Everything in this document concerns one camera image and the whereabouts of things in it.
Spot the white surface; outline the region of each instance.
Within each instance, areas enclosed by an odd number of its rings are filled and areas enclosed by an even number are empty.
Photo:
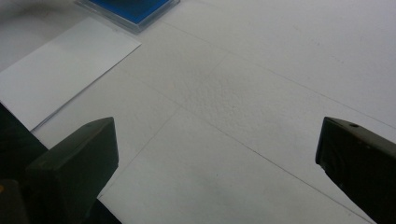
[[[365,223],[314,157],[324,116],[396,141],[394,8],[181,1],[35,135],[52,147],[115,117],[120,168],[101,200],[125,223]]]
[[[101,198],[122,223],[366,223],[179,110]]]
[[[184,1],[164,21],[395,128],[394,8],[394,1],[201,0]]]
[[[0,101],[32,130],[139,45],[86,19],[0,73]]]

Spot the dark object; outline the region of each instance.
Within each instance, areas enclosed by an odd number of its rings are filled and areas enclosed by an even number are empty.
[[[316,162],[377,223],[396,223],[396,145],[359,125],[325,118]]]
[[[0,211],[0,223],[29,223],[17,181],[0,180]]]
[[[0,105],[0,179],[12,179],[0,182],[0,223],[119,224],[96,200],[118,161],[113,118],[88,123],[47,151]]]

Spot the white paper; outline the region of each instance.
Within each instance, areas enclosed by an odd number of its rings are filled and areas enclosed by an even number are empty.
[[[88,18],[0,73],[0,101],[29,130],[140,43]]]

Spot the blue object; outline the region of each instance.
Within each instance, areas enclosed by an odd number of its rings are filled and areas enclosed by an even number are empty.
[[[99,7],[138,24],[171,0],[89,0]]]

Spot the white sheet of paper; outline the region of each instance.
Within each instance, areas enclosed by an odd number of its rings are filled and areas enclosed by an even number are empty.
[[[139,46],[88,18],[1,72],[0,101],[33,130]]]

